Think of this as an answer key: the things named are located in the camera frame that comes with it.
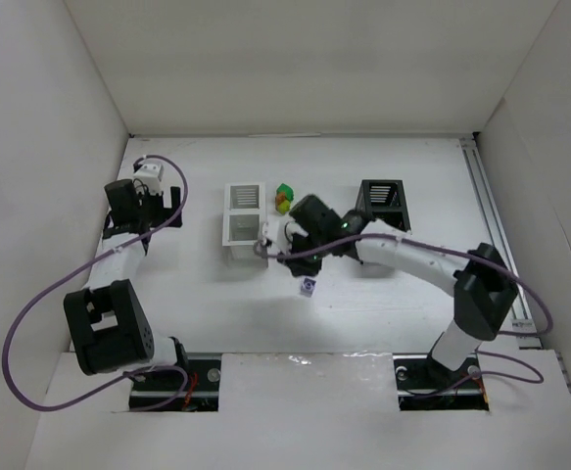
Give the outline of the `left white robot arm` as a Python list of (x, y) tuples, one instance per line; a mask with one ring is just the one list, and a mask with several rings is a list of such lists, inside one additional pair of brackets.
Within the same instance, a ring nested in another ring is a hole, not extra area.
[(163, 193), (139, 178), (109, 183), (105, 192), (110, 210), (100, 252), (111, 254), (92, 266), (81, 290), (64, 298), (78, 364), (87, 375), (149, 366), (186, 369), (184, 347), (178, 339), (153, 331), (132, 285), (148, 254), (150, 231), (164, 223), (182, 225), (181, 189), (170, 188), (169, 208)]

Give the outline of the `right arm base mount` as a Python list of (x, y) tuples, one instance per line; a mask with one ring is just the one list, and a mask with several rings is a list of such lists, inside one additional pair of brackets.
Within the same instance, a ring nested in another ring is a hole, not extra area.
[(475, 354), (456, 371), (433, 363), (427, 354), (393, 356), (400, 411), (459, 411), (490, 409), (483, 381), (471, 377), (479, 372)]

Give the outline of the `black two-cell container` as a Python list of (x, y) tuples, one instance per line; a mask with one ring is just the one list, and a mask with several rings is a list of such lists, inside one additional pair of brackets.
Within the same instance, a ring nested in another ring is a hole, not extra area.
[(410, 221), (403, 182), (397, 179), (363, 179), (358, 190), (355, 215), (357, 233), (368, 223), (378, 220), (394, 228), (394, 235), (407, 233)]

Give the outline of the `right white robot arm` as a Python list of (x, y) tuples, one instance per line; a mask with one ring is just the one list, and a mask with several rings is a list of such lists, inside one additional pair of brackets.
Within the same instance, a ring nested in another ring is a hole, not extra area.
[(262, 243), (295, 277), (314, 277), (328, 256), (385, 266), (425, 281), (452, 297), (453, 317), (428, 353), (430, 367), (454, 373), (491, 342), (518, 295), (499, 251), (486, 243), (468, 252), (429, 246), (365, 211), (343, 215), (315, 195), (262, 226)]

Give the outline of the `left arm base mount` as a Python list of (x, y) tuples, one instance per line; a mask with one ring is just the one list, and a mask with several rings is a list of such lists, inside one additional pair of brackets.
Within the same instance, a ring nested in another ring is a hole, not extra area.
[(190, 354), (188, 380), (178, 372), (150, 372), (134, 379), (128, 399), (131, 411), (216, 412), (221, 378), (220, 354)]

